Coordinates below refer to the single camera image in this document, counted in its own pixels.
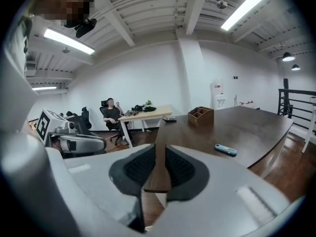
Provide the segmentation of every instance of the potted plant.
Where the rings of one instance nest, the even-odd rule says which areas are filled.
[[[152,105],[151,100],[147,100],[147,102],[145,103],[145,105],[146,105],[146,106],[150,106],[150,105]]]

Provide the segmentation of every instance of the green plant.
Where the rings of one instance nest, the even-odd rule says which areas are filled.
[[[152,102],[150,100],[147,100],[147,102],[145,103],[145,105],[152,105]]]

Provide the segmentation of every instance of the black shirt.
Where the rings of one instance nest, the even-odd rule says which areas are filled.
[[[113,109],[106,108],[103,112],[103,117],[107,119],[114,119],[117,121],[121,115],[118,108],[113,107]]]

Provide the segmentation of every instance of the white pillar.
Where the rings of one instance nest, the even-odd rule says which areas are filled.
[[[210,107],[210,82],[207,80],[204,59],[198,40],[194,33],[187,36],[185,29],[177,29],[176,34],[187,73],[191,109],[198,106]]]

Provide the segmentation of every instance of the blue object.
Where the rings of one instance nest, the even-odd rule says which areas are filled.
[[[217,150],[219,150],[221,152],[227,153],[227,154],[229,154],[231,156],[236,156],[237,155],[237,150],[236,149],[225,147],[225,146],[220,145],[220,144],[216,144],[215,145],[215,149],[217,149]]]

